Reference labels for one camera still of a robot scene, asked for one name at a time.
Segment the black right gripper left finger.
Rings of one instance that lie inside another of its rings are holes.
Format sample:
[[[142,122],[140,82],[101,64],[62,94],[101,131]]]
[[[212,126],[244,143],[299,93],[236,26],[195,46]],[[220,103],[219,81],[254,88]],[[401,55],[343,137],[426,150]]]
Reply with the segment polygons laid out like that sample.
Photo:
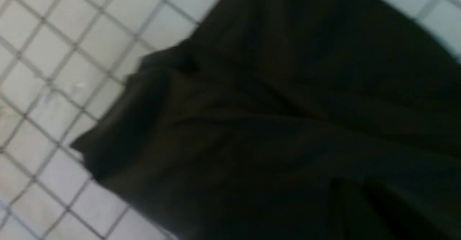
[[[330,182],[327,221],[329,240],[371,240],[375,210],[356,182],[335,178]]]

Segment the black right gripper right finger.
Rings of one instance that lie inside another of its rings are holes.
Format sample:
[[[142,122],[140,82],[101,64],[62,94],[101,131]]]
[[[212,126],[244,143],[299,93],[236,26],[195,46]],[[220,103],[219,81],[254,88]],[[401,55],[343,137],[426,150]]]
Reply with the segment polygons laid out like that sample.
[[[459,240],[460,220],[382,179],[367,177],[363,190],[390,228],[405,240]]]

